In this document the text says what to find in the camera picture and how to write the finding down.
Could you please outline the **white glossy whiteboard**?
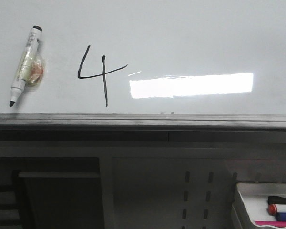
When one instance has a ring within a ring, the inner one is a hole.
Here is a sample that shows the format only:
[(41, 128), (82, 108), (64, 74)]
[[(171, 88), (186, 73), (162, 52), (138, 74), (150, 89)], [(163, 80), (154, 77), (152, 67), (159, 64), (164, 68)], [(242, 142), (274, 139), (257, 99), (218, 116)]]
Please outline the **white glossy whiteboard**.
[(0, 113), (286, 115), (286, 0), (0, 0)]

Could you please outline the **dark cabinet with shelf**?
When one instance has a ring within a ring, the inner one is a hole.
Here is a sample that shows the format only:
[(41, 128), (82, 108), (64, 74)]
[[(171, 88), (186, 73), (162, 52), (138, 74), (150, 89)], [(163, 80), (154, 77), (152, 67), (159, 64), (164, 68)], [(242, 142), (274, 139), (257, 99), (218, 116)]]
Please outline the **dark cabinet with shelf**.
[(102, 229), (99, 159), (0, 158), (0, 229)]

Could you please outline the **white pegboard panel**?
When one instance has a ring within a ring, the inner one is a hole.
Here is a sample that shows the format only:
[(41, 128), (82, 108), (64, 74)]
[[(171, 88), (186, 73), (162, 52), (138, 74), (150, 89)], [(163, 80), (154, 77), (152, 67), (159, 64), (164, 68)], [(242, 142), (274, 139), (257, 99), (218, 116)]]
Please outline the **white pegboard panel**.
[(113, 150), (100, 172), (107, 229), (232, 229), (237, 183), (286, 183), (286, 153)]

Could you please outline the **white black whiteboard marker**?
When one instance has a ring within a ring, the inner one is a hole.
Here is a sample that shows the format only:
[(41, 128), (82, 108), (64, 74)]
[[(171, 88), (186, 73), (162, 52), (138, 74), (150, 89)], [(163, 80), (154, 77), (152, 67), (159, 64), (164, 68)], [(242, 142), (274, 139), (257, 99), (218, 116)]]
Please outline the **white black whiteboard marker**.
[(26, 84), (28, 84), (29, 76), (33, 68), (33, 62), (37, 57), (41, 35), (42, 28), (38, 25), (34, 25), (30, 30), (26, 46), (11, 85), (9, 107), (15, 105), (22, 95)]

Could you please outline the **red capped marker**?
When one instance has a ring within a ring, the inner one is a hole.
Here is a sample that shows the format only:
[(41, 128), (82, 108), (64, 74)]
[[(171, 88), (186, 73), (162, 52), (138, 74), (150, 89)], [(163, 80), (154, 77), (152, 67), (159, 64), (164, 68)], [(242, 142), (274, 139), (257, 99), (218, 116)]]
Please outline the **red capped marker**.
[(270, 215), (276, 215), (278, 213), (286, 213), (285, 204), (270, 204), (268, 205), (267, 211)]

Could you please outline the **blue marker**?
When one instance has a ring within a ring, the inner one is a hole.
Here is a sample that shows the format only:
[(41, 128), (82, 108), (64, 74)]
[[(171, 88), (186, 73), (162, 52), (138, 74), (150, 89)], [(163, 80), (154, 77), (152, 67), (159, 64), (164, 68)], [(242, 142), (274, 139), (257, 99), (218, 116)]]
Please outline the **blue marker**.
[(276, 214), (276, 220), (280, 222), (286, 222), (286, 212), (278, 212)]

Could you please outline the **grey whiteboard ledge tray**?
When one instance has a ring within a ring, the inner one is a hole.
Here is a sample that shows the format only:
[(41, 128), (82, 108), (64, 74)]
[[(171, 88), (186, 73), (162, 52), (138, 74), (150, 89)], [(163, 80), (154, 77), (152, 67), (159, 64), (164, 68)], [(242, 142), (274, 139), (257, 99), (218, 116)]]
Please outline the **grey whiteboard ledge tray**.
[(0, 113), (0, 128), (286, 131), (286, 115)]

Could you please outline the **black marker cap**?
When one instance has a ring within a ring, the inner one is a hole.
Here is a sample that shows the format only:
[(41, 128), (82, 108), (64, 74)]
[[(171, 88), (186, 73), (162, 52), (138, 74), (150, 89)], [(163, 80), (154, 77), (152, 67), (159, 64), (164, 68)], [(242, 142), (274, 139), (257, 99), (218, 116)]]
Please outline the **black marker cap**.
[(271, 204), (286, 205), (286, 197), (281, 197), (281, 196), (268, 196), (267, 202), (268, 202), (269, 205), (271, 205)]

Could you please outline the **white plastic storage bin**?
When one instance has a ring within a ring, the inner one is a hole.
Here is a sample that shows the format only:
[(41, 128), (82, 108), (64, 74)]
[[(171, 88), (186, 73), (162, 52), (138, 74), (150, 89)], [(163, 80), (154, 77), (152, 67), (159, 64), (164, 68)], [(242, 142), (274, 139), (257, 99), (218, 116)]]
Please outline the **white plastic storage bin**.
[(286, 197), (286, 183), (237, 183), (231, 210), (234, 228), (279, 229), (273, 226), (258, 226), (254, 223), (254, 221), (276, 221), (276, 218), (267, 211), (268, 196)]

